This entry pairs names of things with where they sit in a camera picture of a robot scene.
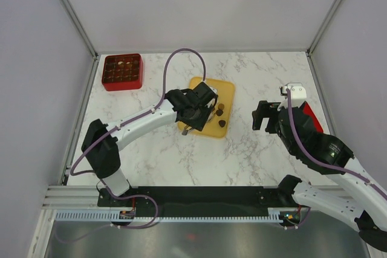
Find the metal serving tongs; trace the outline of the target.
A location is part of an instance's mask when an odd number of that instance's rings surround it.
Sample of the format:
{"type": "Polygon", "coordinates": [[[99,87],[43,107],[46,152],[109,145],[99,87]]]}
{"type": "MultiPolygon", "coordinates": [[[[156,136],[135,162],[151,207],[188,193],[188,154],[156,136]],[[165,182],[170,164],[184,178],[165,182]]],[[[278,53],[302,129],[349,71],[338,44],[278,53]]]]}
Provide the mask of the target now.
{"type": "Polygon", "coordinates": [[[213,116],[214,113],[212,109],[209,111],[196,111],[196,113],[193,114],[191,119],[183,121],[185,126],[181,134],[186,136],[194,130],[201,132],[204,129],[205,125],[213,119],[213,116]]]}

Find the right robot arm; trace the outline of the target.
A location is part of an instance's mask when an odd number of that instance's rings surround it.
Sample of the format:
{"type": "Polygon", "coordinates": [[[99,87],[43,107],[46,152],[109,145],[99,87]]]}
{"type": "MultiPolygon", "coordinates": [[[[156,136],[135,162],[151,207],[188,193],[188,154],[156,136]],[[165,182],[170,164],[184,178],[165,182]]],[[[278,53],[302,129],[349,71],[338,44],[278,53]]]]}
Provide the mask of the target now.
{"type": "Polygon", "coordinates": [[[353,151],[339,138],[324,133],[307,102],[286,108],[279,102],[261,100],[252,112],[252,129],[258,131],[267,119],[265,131],[276,134],[288,153],[309,169],[325,175],[354,201],[336,198],[312,189],[306,182],[287,175],[276,191],[283,206],[294,202],[336,218],[354,229],[360,238],[379,251],[386,251],[386,190],[362,167],[353,151]]]}

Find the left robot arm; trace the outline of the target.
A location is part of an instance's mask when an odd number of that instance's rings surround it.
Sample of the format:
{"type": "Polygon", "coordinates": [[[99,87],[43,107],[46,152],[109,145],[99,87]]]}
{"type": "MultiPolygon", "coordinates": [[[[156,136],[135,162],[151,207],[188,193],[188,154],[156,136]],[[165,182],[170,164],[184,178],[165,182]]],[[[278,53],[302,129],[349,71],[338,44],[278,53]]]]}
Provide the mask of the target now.
{"type": "Polygon", "coordinates": [[[161,101],[128,120],[104,124],[94,120],[82,143],[93,172],[111,191],[119,206],[131,202],[130,183],[121,170],[120,151],[136,139],[169,124],[182,122],[189,130],[202,131],[218,101],[217,90],[205,82],[193,89],[172,89],[161,101]]]}

